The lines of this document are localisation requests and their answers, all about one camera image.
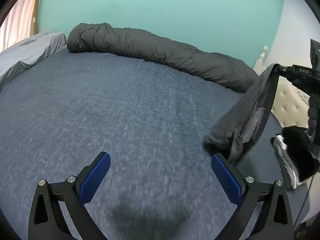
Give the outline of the grey t-shirt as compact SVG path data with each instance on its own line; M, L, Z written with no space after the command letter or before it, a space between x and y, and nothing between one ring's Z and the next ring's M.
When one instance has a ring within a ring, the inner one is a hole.
M279 64L267 67L244 96L204 137L204 146L236 165L257 143L268 121L277 91Z

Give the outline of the stack of folded clothes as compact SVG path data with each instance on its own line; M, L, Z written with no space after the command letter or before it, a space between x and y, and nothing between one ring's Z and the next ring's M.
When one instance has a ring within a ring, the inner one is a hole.
M319 168L319 160L308 149L307 132L304 127L290 126L271 139L288 190L305 183Z

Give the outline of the cream tufted headboard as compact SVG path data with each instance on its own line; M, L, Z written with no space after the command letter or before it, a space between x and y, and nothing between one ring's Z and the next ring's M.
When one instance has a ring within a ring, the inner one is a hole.
M307 128L309 98L310 96L293 86L287 79L280 77L271 112L282 128Z

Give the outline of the blue speckled bed sheet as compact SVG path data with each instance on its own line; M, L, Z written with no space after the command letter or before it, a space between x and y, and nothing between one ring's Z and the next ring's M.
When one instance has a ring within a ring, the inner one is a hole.
M111 167L86 209L108 239L214 239L235 205L203 140L241 98L161 64L61 50L1 91L1 210L27 239L39 180L104 151Z

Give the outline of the light grey pillow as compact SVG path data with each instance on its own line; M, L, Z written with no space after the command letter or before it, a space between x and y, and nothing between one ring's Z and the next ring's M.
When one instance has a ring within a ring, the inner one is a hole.
M45 58L66 48L64 33L41 32L1 52L1 89Z

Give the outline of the dark grey rolled duvet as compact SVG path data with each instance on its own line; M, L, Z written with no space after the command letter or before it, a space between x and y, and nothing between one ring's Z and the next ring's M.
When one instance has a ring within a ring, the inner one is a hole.
M258 78L240 59L207 53L146 30L114 28L107 23L80 23L70 32L67 48L73 53L103 52L163 64L243 93Z

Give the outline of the pink curtain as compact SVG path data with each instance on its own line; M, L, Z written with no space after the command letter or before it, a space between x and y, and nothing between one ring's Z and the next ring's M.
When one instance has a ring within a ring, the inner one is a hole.
M17 0L1 25L1 51L38 33L38 6L39 0Z

